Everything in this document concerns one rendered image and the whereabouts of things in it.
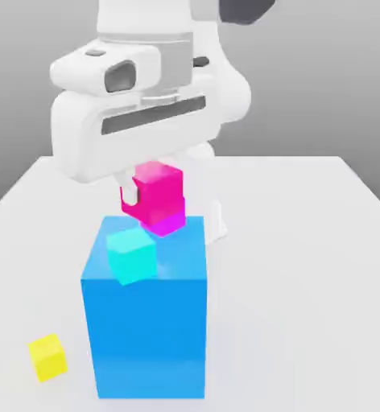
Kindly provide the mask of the large blue box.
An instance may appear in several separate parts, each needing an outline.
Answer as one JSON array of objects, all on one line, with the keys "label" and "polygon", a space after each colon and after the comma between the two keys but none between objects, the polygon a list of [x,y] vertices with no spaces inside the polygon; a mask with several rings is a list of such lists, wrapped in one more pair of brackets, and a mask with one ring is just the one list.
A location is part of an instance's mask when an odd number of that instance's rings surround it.
[{"label": "large blue box", "polygon": [[189,216],[171,235],[152,236],[156,277],[123,286],[109,267],[106,238],[137,227],[128,216],[105,217],[81,275],[98,397],[203,398],[204,220]]}]

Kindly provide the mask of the small yellow cube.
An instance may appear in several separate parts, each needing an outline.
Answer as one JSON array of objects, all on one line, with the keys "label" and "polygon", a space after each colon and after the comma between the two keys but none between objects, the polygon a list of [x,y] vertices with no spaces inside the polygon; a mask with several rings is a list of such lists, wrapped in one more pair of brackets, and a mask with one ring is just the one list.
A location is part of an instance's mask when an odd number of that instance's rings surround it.
[{"label": "small yellow cube", "polygon": [[27,345],[39,382],[68,371],[68,363],[57,334],[52,333]]}]

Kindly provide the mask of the small cyan cube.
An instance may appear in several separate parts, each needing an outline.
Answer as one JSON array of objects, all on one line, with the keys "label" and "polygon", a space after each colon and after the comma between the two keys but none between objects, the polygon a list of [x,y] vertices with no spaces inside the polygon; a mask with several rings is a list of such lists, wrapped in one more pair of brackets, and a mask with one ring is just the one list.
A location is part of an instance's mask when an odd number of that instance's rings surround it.
[{"label": "small cyan cube", "polygon": [[108,235],[106,250],[109,267],[123,286],[157,275],[156,244],[139,226]]}]

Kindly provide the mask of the small pink cube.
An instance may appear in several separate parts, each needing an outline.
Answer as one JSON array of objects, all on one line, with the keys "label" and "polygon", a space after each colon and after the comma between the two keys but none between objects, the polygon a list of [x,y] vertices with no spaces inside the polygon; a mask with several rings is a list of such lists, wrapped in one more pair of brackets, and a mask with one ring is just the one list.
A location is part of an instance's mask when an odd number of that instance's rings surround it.
[{"label": "small pink cube", "polygon": [[120,187],[122,211],[145,225],[155,225],[184,209],[184,174],[159,161],[142,163],[135,168],[133,181],[138,189],[138,201],[125,201]]}]

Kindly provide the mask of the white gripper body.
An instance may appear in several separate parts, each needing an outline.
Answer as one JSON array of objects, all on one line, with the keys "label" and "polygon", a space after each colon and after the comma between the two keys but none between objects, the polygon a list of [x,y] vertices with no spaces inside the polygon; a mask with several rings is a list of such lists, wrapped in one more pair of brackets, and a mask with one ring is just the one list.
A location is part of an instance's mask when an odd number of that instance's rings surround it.
[{"label": "white gripper body", "polygon": [[221,128],[217,93],[144,106],[138,93],[95,97],[63,92],[51,115],[55,160],[88,183],[214,139]]}]

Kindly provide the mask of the small magenta cube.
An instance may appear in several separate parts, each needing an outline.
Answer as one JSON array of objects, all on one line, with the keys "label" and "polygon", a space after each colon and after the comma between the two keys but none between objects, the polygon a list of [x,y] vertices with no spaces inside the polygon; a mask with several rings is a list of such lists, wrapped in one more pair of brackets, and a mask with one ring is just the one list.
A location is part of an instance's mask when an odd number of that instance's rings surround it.
[{"label": "small magenta cube", "polygon": [[164,206],[159,205],[152,212],[156,217],[156,222],[151,225],[141,222],[140,225],[159,237],[165,237],[186,224],[185,198],[183,197]]}]

